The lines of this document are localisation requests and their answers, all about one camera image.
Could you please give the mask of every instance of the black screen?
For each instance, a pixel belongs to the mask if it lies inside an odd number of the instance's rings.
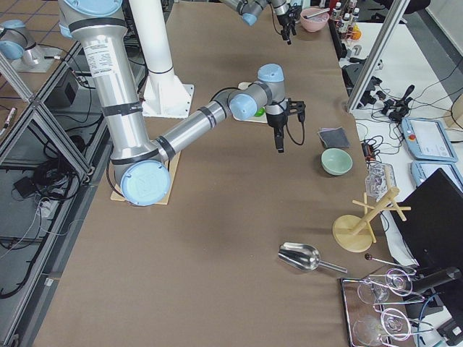
[[[463,193],[438,169],[400,205],[407,221],[394,220],[420,268],[457,267],[463,272]],[[436,287],[456,323],[463,327],[463,280]]]

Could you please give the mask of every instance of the wooden mug tree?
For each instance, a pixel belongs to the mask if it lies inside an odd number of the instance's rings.
[[[356,215],[342,215],[334,221],[333,235],[336,242],[342,248],[350,252],[364,252],[370,248],[372,243],[376,243],[375,233],[370,225],[372,219],[385,210],[397,211],[400,218],[406,221],[402,211],[411,210],[410,207],[400,207],[397,205],[395,197],[399,194],[399,188],[391,184],[388,169],[385,168],[387,192],[374,205],[368,205],[367,193],[363,193],[363,202],[352,200],[352,203],[363,206],[363,218]]]

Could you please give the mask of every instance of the pink bowl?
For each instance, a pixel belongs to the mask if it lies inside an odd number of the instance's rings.
[[[321,9],[318,7],[310,7],[308,9],[303,9],[301,12],[302,27],[306,29],[306,31],[308,31],[309,33],[314,33],[315,31],[319,31],[328,22],[328,19],[330,17],[328,13],[319,14],[318,16],[312,17],[308,20],[304,18],[304,16],[314,14],[320,10]]]

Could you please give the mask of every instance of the bottle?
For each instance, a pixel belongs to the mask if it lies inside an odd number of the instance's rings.
[[[352,11],[352,16],[350,16],[351,24],[359,21],[359,13],[360,13],[360,9],[358,7],[355,7],[354,11]]]
[[[356,6],[357,6],[357,0],[349,0],[349,3],[347,4],[346,13],[352,13],[352,11],[354,11],[354,8]]]
[[[354,11],[352,12],[349,18],[349,25],[347,27],[346,39],[352,38],[352,33],[354,32],[355,23],[357,23],[359,20],[359,12],[360,12],[360,9],[358,7],[355,7]]]
[[[341,39],[345,40],[347,38],[347,30],[349,28],[350,14],[344,14],[344,18],[341,20],[341,25],[339,26],[339,33],[341,34]]]
[[[330,20],[332,20],[333,22],[337,22],[340,16],[341,16],[341,3],[336,2],[336,6],[333,8],[333,11],[331,12]]]

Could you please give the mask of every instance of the robotic arm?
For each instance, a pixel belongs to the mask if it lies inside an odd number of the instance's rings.
[[[7,20],[0,24],[0,51],[7,59],[22,58],[24,64],[30,67],[44,59],[42,48],[20,20]]]
[[[260,13],[265,9],[267,4],[271,4],[278,22],[281,25],[281,37],[289,45],[291,44],[290,35],[296,35],[296,21],[299,20],[302,7],[291,6],[286,0],[220,0],[222,3],[232,8],[242,16],[242,19],[248,25],[254,25],[257,22]]]
[[[163,163],[232,114],[247,119],[265,106],[268,123],[276,129],[277,147],[283,151],[283,126],[293,103],[286,99],[283,71],[276,64],[261,67],[258,80],[246,90],[219,92],[206,106],[150,141],[124,49],[126,27],[120,2],[104,1],[105,7],[101,1],[59,0],[59,5],[68,33],[83,46],[114,144],[111,162],[116,182],[127,200],[140,206],[161,200],[171,184]]]

